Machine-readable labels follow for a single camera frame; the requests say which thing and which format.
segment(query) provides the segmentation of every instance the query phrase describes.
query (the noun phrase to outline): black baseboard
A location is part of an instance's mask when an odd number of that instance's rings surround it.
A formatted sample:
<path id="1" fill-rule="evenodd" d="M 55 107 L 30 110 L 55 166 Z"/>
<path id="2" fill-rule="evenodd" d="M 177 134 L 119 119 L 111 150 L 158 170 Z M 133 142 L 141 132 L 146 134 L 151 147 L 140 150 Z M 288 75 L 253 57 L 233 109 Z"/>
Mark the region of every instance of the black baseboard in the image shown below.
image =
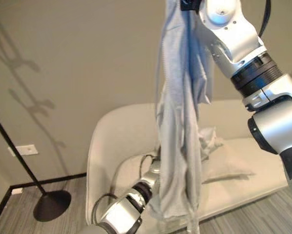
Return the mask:
<path id="1" fill-rule="evenodd" d="M 86 173 L 81 173 L 81 174 L 77 174 L 77 175 L 68 175 L 68 176 L 64 176 L 64 177 L 59 177 L 59 178 L 55 178 L 55 179 L 46 179 L 46 180 L 41 180 L 40 183 L 41 184 L 49 184 L 49 183 L 54 183 L 54 182 L 60 182 L 60 181 L 65 181 L 65 180 L 70 180 L 70 179 L 77 179 L 77 178 L 81 178 L 81 177 L 85 177 Z M 18 188 L 25 188 L 25 187 L 30 187 L 30 186 L 34 186 L 35 183 L 30 182 L 30 183 L 25 183 L 25 184 L 16 184 L 16 185 L 12 185 L 7 189 L 7 192 L 5 194 L 5 196 L 3 197 L 1 203 L 0 203 L 0 215 L 3 212 L 10 196 L 11 196 L 11 192 L 13 189 L 18 189 Z"/>
<path id="2" fill-rule="evenodd" d="M 81 173 L 81 174 L 76 174 L 76 175 L 68 175 L 68 176 L 64 176 L 64 177 L 54 178 L 54 179 L 41 180 L 39 182 L 41 184 L 49 184 L 49 183 L 54 183 L 54 182 L 70 180 L 70 179 L 77 179 L 77 178 L 81 178 L 81 177 L 85 177 L 85 176 L 86 176 L 86 172 Z M 18 189 L 18 188 L 30 187 L 30 186 L 34 186 L 34 185 L 35 185 L 34 182 L 29 182 L 29 183 L 24 183 L 24 184 L 12 185 L 12 186 L 10 186 L 10 188 L 13 190 L 13 189 Z"/>

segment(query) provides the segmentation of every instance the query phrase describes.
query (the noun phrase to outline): floor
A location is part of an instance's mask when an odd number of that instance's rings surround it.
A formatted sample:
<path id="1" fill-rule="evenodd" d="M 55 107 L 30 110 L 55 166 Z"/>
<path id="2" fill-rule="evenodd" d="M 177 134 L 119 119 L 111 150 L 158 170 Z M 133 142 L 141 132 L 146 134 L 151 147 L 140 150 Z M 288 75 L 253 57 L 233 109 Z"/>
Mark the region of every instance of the floor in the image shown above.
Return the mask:
<path id="1" fill-rule="evenodd" d="M 37 222 L 33 209 L 41 196 L 36 187 L 11 195 L 0 216 L 0 234 L 76 234 L 85 225 L 86 177 L 43 185 L 46 191 L 64 189 L 72 199 L 69 208 L 49 222 Z"/>
<path id="2" fill-rule="evenodd" d="M 76 234 L 85 223 L 86 178 L 44 185 L 47 191 L 65 189 L 72 195 L 68 210 L 50 222 L 32 215 L 40 192 L 28 187 L 12 195 L 0 217 L 0 234 Z M 292 195 L 283 189 L 249 205 L 205 220 L 201 234 L 292 234 Z"/>

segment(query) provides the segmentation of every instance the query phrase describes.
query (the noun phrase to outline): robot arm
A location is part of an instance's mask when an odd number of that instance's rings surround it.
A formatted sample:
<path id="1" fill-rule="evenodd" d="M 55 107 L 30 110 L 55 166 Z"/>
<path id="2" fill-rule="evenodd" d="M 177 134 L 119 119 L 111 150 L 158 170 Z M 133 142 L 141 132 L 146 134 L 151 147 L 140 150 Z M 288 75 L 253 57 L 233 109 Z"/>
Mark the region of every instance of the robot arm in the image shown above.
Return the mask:
<path id="1" fill-rule="evenodd" d="M 136 184 L 116 199 L 105 211 L 98 225 L 89 226 L 79 234 L 134 234 L 142 223 L 141 213 L 159 191 L 160 159 Z"/>
<path id="2" fill-rule="evenodd" d="M 240 0 L 200 4 L 200 40 L 255 114 L 248 121 L 261 149 L 279 154 L 292 190 L 292 79 L 271 59 L 255 28 L 244 18 Z"/>

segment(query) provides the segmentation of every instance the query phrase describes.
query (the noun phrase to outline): floor lamp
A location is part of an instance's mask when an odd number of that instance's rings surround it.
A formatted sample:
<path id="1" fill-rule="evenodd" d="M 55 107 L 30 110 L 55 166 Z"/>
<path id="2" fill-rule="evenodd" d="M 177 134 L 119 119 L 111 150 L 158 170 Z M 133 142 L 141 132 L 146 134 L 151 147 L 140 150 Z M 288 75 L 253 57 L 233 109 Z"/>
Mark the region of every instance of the floor lamp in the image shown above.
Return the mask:
<path id="1" fill-rule="evenodd" d="M 31 179 L 34 181 L 35 185 L 39 188 L 42 196 L 40 197 L 38 203 L 36 204 L 33 210 L 33 216 L 37 221 L 47 222 L 61 216 L 65 210 L 70 205 L 71 195 L 69 192 L 64 190 L 46 192 L 41 186 L 41 183 L 38 182 L 28 165 L 23 160 L 22 156 L 19 154 L 14 143 L 9 138 L 7 132 L 4 130 L 3 126 L 0 123 L 0 133 L 5 139 L 6 143 L 9 145 L 11 150 L 16 155 L 17 159 L 27 171 Z"/>

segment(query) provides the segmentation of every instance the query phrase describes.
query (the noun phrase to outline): black cable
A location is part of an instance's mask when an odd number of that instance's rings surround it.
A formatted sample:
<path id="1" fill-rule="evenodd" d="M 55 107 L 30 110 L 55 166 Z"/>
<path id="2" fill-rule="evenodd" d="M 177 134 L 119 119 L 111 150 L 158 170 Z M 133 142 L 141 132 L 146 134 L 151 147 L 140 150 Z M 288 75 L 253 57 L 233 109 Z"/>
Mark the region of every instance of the black cable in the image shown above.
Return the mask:
<path id="1" fill-rule="evenodd" d="M 259 37 L 262 37 L 263 32 L 269 23 L 270 16 L 271 16 L 271 0 L 266 0 L 264 16 L 263 16 L 263 21 L 262 21 Z"/>
<path id="2" fill-rule="evenodd" d="M 142 166 L 143 166 L 143 163 L 144 163 L 144 161 L 145 161 L 145 159 L 146 159 L 147 157 L 151 157 L 151 159 L 154 158 L 153 155 L 144 155 L 144 156 L 142 157 L 142 160 L 141 160 L 141 163 L 140 163 L 140 173 L 139 173 L 140 177 L 139 177 L 139 179 L 142 178 Z"/>
<path id="3" fill-rule="evenodd" d="M 118 197 L 115 196 L 114 194 L 104 194 L 102 195 L 94 204 L 93 206 L 93 209 L 92 209 L 92 214 L 91 214 L 91 222 L 93 224 L 93 221 L 94 221 L 94 224 L 97 225 L 98 222 L 97 222 L 97 218 L 96 218 L 96 212 L 97 212 L 97 209 L 98 209 L 98 205 L 99 203 L 101 202 L 101 200 L 105 197 L 105 196 L 109 196 L 109 197 L 112 197 L 113 199 L 117 199 Z"/>

